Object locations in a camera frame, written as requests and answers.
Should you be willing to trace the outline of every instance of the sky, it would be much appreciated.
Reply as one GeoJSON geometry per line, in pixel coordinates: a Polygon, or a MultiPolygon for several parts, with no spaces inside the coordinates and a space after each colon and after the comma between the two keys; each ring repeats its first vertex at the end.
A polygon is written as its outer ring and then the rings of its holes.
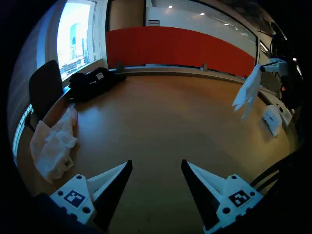
{"type": "Polygon", "coordinates": [[[66,3],[61,15],[57,32],[57,56],[60,68],[71,59],[70,27],[81,23],[82,30],[87,31],[90,5],[81,3],[66,3]]]}

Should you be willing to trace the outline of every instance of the table surface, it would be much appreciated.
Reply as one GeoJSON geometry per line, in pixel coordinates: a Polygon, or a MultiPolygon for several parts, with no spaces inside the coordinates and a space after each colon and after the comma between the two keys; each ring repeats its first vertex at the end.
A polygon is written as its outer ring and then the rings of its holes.
{"type": "MultiPolygon", "coordinates": [[[[75,165],[61,179],[49,184],[40,176],[29,151],[22,150],[29,149],[30,139],[19,145],[18,169],[33,195],[51,194],[76,174],[90,178],[131,159],[133,171],[110,233],[202,233],[182,159],[224,178],[238,174],[249,183],[298,146],[292,126],[272,136],[259,98],[241,121],[244,107],[236,113],[232,107],[240,87],[205,78],[130,76],[75,105],[75,165]]],[[[30,130],[24,131],[26,139],[30,130]]]]}

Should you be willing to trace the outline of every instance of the building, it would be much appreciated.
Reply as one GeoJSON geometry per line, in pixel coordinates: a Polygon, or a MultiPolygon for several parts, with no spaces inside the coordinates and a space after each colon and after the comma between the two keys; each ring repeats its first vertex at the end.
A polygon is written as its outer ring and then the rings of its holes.
{"type": "Polygon", "coordinates": [[[70,49],[71,59],[83,56],[86,50],[85,33],[80,23],[76,23],[70,28],[70,49]]]}

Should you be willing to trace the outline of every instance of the white towel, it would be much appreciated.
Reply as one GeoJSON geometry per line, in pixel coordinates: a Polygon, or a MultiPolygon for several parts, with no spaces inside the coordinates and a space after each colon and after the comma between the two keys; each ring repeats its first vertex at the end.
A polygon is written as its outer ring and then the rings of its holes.
{"type": "Polygon", "coordinates": [[[73,161],[69,156],[77,138],[73,137],[73,126],[77,122],[77,111],[70,107],[55,126],[49,128],[39,121],[30,142],[30,152],[35,167],[50,183],[61,178],[69,170],[73,161]]]}
{"type": "Polygon", "coordinates": [[[232,104],[232,106],[236,106],[234,111],[237,111],[245,103],[247,103],[244,115],[241,118],[242,120],[247,117],[247,115],[251,111],[251,108],[254,105],[255,99],[257,98],[262,74],[262,72],[260,71],[260,67],[260,64],[254,67],[253,71],[238,91],[238,94],[232,104]]]}

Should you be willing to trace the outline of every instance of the ceiling light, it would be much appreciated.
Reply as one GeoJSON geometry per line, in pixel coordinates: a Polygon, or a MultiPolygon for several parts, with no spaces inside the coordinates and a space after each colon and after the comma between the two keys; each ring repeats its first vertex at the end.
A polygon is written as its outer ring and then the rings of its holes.
{"type": "Polygon", "coordinates": [[[268,52],[269,50],[266,48],[266,46],[262,43],[262,42],[260,42],[260,45],[268,52]]]}

